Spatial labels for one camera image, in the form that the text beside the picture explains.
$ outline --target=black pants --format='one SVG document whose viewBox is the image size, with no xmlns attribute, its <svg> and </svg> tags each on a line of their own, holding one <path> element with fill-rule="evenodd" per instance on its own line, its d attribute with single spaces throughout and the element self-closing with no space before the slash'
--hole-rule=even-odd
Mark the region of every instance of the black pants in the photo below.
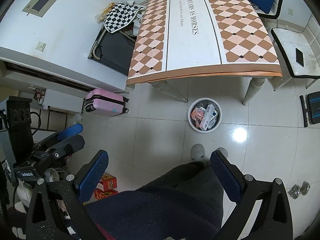
<svg viewBox="0 0 320 240">
<path fill-rule="evenodd" d="M 170 187 L 190 195 L 217 210 L 222 222 L 223 188 L 211 166 L 204 167 L 202 162 L 179 165 L 145 187 Z"/>
</svg>

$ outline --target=blue gripper pad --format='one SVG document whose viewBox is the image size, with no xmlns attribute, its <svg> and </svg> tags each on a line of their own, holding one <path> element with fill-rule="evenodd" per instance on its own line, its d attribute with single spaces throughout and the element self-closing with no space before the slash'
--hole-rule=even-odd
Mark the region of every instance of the blue gripper pad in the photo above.
<svg viewBox="0 0 320 240">
<path fill-rule="evenodd" d="M 88 164 L 83 165 L 79 170 L 75 186 L 78 189 L 78 200 L 81 204 L 90 200 L 108 164 L 108 153 L 100 150 Z"/>
<path fill-rule="evenodd" d="M 79 134 L 83 131 L 83 126 L 80 123 L 77 123 L 59 133 L 57 136 L 57 140 L 63 141 L 64 139 L 67 139 L 71 136 L 74 136 L 76 134 Z"/>
<path fill-rule="evenodd" d="M 210 163 L 230 201 L 239 203 L 242 199 L 241 187 L 216 152 L 212 152 Z"/>
</svg>

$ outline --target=red cardboard box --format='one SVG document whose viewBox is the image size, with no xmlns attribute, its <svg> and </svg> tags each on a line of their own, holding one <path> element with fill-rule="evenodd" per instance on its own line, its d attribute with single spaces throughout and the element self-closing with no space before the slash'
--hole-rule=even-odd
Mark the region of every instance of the red cardboard box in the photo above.
<svg viewBox="0 0 320 240">
<path fill-rule="evenodd" d="M 117 178 L 108 174 L 104 173 L 101 177 L 97 188 L 101 189 L 102 191 L 108 191 L 109 189 L 113 189 L 117 187 Z"/>
<path fill-rule="evenodd" d="M 115 195 L 117 194 L 118 191 L 116 191 L 115 189 L 110 189 L 108 191 L 102 191 L 101 189 L 99 188 L 96 188 L 94 190 L 94 197 L 97 199 L 97 200 L 100 200 L 100 199 L 103 199 L 103 198 L 106 198 L 106 197 L 110 197 L 112 195 Z"/>
</svg>

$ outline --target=white table leg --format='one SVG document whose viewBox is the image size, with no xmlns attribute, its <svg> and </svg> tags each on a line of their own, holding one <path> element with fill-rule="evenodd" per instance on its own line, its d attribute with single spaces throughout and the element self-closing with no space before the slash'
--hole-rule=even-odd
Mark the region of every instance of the white table leg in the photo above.
<svg viewBox="0 0 320 240">
<path fill-rule="evenodd" d="M 242 104 L 245 106 L 261 89 L 264 83 L 264 78 L 252 78 L 250 80 L 247 92 L 244 96 Z"/>
<path fill-rule="evenodd" d="M 175 90 L 174 87 L 172 87 L 170 84 L 168 84 L 167 81 L 154 81 L 154 82 L 150 82 L 149 84 L 151 84 L 151 86 L 158 88 L 161 92 L 181 101 L 181 102 L 188 102 L 188 98 L 186 98 L 185 96 L 183 96 L 182 94 L 180 94 L 179 92 L 177 92 Z"/>
<path fill-rule="evenodd" d="M 309 87 L 311 87 L 316 81 L 317 81 L 317 79 L 314 79 L 309 85 L 306 86 L 306 89 L 308 89 Z"/>
</svg>

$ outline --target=dark sweater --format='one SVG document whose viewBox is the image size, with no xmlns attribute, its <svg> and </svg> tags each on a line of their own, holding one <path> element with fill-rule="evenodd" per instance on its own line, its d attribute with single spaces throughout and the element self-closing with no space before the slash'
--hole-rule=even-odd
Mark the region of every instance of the dark sweater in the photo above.
<svg viewBox="0 0 320 240">
<path fill-rule="evenodd" d="M 212 240 L 222 219 L 214 207 L 164 187 L 124 191 L 85 209 L 108 240 Z"/>
</svg>

